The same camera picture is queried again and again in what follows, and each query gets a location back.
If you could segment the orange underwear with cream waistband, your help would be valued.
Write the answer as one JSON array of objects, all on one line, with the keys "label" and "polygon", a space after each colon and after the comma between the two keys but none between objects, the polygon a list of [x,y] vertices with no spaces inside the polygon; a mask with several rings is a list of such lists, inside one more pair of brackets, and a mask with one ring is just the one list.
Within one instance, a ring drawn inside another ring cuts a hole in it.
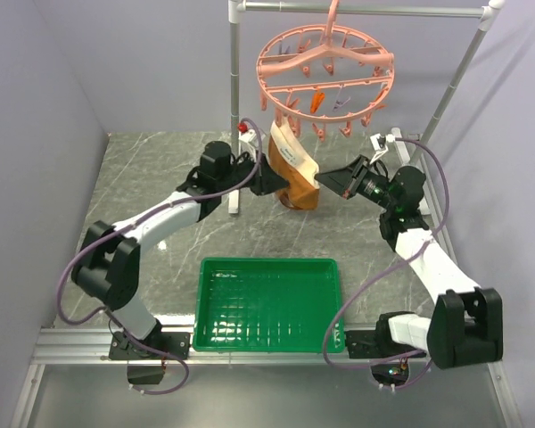
[{"label": "orange underwear with cream waistband", "polygon": [[277,175],[288,182],[276,191],[277,199],[290,210],[315,210],[319,202],[319,183],[315,175],[319,165],[304,149],[284,120],[272,122],[268,143],[268,163]]}]

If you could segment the pink clothes peg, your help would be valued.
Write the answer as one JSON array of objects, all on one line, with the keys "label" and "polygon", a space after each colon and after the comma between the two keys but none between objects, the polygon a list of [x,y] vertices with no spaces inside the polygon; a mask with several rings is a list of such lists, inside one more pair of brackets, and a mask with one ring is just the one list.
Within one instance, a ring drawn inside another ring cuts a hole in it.
[{"label": "pink clothes peg", "polygon": [[272,124],[272,128],[280,130],[285,123],[286,116],[280,109],[275,109],[275,117]]}]

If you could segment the pink round clip hanger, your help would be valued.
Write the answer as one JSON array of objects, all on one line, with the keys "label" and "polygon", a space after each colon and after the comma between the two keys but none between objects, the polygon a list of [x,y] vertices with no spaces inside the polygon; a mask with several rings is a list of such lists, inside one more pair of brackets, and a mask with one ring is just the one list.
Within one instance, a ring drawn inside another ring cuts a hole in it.
[{"label": "pink round clip hanger", "polygon": [[[385,106],[395,78],[394,55],[367,33],[337,22],[339,2],[331,2],[325,22],[287,29],[259,51],[255,65],[262,111],[284,112],[298,136],[310,125],[319,139],[330,125],[349,136],[354,123],[369,126]],[[325,93],[317,113],[309,106],[316,91]],[[350,102],[333,111],[337,94]]]}]

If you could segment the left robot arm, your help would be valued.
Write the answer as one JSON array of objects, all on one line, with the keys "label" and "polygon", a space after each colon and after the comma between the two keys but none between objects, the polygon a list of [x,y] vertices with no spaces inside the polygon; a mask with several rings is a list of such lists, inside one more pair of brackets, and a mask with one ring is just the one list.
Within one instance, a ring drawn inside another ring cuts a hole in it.
[{"label": "left robot arm", "polygon": [[103,304],[139,357],[163,355],[169,346],[161,322],[139,293],[143,257],[175,232],[204,220],[233,190],[248,188],[263,196],[287,186],[259,152],[235,156],[225,142],[208,143],[198,164],[165,200],[128,220],[91,225],[70,279]]}]

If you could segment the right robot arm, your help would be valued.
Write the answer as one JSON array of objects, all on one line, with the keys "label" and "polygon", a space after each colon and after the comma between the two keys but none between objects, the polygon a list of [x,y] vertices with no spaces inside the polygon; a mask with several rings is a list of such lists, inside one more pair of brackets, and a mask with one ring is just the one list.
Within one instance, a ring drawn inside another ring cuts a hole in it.
[{"label": "right robot arm", "polygon": [[431,317],[407,311],[380,315],[374,342],[381,358],[419,352],[440,369],[502,359],[501,296],[493,288],[480,287],[437,242],[419,210],[426,181],[420,169],[403,166],[387,178],[359,155],[345,167],[317,173],[315,179],[346,200],[362,195],[383,208],[383,240],[411,267],[435,304]]}]

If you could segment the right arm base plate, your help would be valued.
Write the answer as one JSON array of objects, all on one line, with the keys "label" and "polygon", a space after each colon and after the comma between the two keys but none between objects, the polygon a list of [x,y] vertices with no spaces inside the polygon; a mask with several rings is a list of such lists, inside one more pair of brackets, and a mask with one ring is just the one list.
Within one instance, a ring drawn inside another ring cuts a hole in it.
[{"label": "right arm base plate", "polygon": [[426,357],[423,351],[418,352],[409,345],[380,344],[375,330],[349,330],[345,334],[345,341],[350,359],[385,359],[385,362],[371,366],[371,375],[379,387],[393,390],[408,384],[409,360]]}]

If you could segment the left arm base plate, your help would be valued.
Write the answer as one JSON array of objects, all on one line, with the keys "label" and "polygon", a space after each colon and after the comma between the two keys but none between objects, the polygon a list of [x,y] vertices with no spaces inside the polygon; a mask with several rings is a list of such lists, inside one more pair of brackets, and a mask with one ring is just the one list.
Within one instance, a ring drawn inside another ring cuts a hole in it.
[{"label": "left arm base plate", "polygon": [[[163,395],[177,391],[187,383],[189,348],[188,332],[160,332],[141,341],[117,331],[112,334],[108,360],[127,364],[126,376],[132,389],[148,395]],[[165,375],[171,373],[171,363],[178,363],[182,369],[178,383],[167,390],[146,390],[146,387],[158,386]]]}]

